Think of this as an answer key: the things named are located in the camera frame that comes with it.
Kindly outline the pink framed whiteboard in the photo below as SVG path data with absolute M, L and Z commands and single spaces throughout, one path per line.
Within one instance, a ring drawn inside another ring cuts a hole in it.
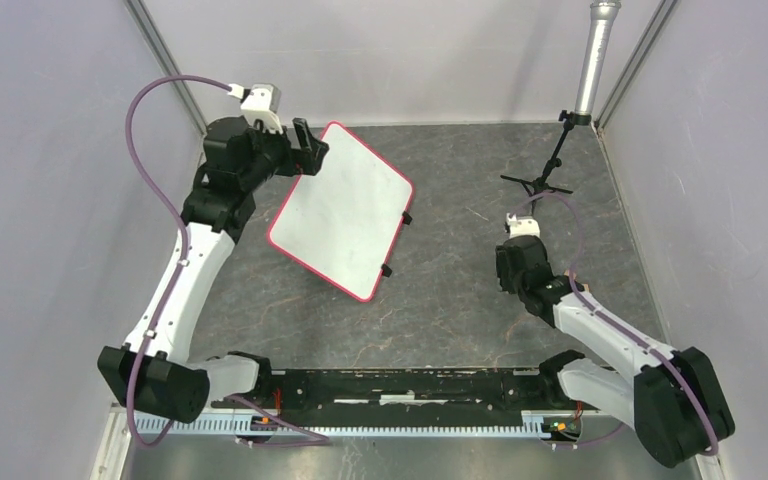
M 355 132 L 332 121 L 322 168 L 291 187 L 269 244 L 359 302 L 370 301 L 398 235 L 410 223 L 413 182 Z

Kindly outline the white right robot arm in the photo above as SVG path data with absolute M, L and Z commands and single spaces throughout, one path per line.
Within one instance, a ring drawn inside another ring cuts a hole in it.
M 668 468 L 717 455 L 720 442 L 735 433 L 709 357 L 657 341 L 610 312 L 570 274 L 553 271 L 539 237 L 512 236 L 496 246 L 495 269 L 503 292 L 604 362 L 575 350 L 543 362 L 537 392 L 545 405 L 580 401 L 609 414 Z

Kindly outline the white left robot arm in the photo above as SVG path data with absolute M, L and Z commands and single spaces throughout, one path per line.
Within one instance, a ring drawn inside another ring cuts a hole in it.
M 255 408 L 272 399 L 266 358 L 230 352 L 193 362 L 190 345 L 216 276 L 254 213 L 255 191 L 274 176 L 316 175 L 328 151 L 303 118 L 278 133 L 244 117 L 209 124 L 204 161 L 175 213 L 179 231 L 161 283 L 123 343 L 103 347 L 97 359 L 121 406 L 189 424 L 232 394 Z

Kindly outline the black tripod stand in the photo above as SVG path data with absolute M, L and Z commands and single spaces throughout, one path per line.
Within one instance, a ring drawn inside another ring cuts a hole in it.
M 511 177 L 508 175 L 501 175 L 500 178 L 505 181 L 517 183 L 523 187 L 528 194 L 529 200 L 527 205 L 529 206 L 529 214 L 534 215 L 536 211 L 536 205 L 539 200 L 538 196 L 543 193 L 561 193 L 564 195 L 572 195 L 573 191 L 553 186 L 548 182 L 551 173 L 562 165 L 562 159 L 559 157 L 560 151 L 569 135 L 569 133 L 577 126 L 587 126 L 591 123 L 591 114 L 582 114 L 562 110 L 559 114 L 559 121 L 562 123 L 562 133 L 559 136 L 556 145 L 549 157 L 545 162 L 541 174 L 533 180 L 525 180 L 522 178 Z

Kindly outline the aluminium corner profile left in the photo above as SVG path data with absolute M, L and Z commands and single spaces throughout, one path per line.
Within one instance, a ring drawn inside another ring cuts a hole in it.
M 123 3 L 128 9 L 141 35 L 144 37 L 144 40 L 147 42 L 162 73 L 166 76 L 181 74 L 181 70 L 156 25 L 146 2 L 143 0 L 124 0 Z M 197 105 L 195 96 L 190 87 L 186 83 L 179 82 L 178 85 L 174 87 L 174 90 L 193 126 L 200 134 L 205 134 L 207 122 L 203 112 Z

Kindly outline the aluminium corner profile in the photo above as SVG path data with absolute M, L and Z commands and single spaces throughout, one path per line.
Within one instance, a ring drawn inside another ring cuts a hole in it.
M 608 95 L 601 113 L 594 121 L 594 130 L 598 134 L 605 129 L 616 113 L 620 103 L 630 89 L 633 81 L 678 4 L 678 0 L 661 0 L 658 2 L 654 13 L 638 39 L 628 61 L 623 67 L 616 84 Z
M 123 3 L 128 9 L 141 35 L 144 37 L 144 40 L 147 42 L 162 73 L 166 76 L 181 74 L 181 70 L 156 25 L 146 2 L 143 0 L 124 0 Z M 174 87 L 174 90 L 193 126 L 200 134 L 205 134 L 207 122 L 203 112 L 197 105 L 195 96 L 190 87 L 186 83 L 179 82 L 178 85 Z

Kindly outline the aluminium corner profile right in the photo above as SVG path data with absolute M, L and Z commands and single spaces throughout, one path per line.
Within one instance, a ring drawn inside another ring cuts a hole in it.
M 658 2 L 654 13 L 638 39 L 628 61 L 623 67 L 616 84 L 608 95 L 601 113 L 594 121 L 594 130 L 598 134 L 605 129 L 616 113 L 620 103 L 630 89 L 633 81 L 678 4 L 678 0 L 661 0 Z

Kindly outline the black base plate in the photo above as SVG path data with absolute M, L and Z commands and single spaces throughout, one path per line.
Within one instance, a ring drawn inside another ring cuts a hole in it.
M 244 397 L 300 427 L 513 427 L 594 409 L 526 367 L 275 370 Z

